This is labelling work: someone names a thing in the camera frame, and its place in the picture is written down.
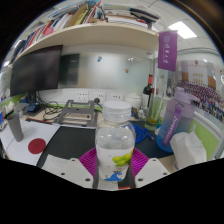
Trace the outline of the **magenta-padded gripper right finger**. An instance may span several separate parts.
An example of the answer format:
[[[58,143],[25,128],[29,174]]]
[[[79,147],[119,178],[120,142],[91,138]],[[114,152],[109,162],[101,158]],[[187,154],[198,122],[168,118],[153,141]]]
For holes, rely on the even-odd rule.
[[[134,149],[129,165],[130,188],[140,188],[166,177],[170,172],[157,158],[148,158]]]

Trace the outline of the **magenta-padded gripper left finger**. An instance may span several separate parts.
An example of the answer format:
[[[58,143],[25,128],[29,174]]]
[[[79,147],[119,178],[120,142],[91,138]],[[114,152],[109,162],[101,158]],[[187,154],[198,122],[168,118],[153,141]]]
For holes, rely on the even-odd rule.
[[[95,148],[90,149],[80,158],[69,160],[48,155],[42,169],[84,188],[96,189],[98,186]]]

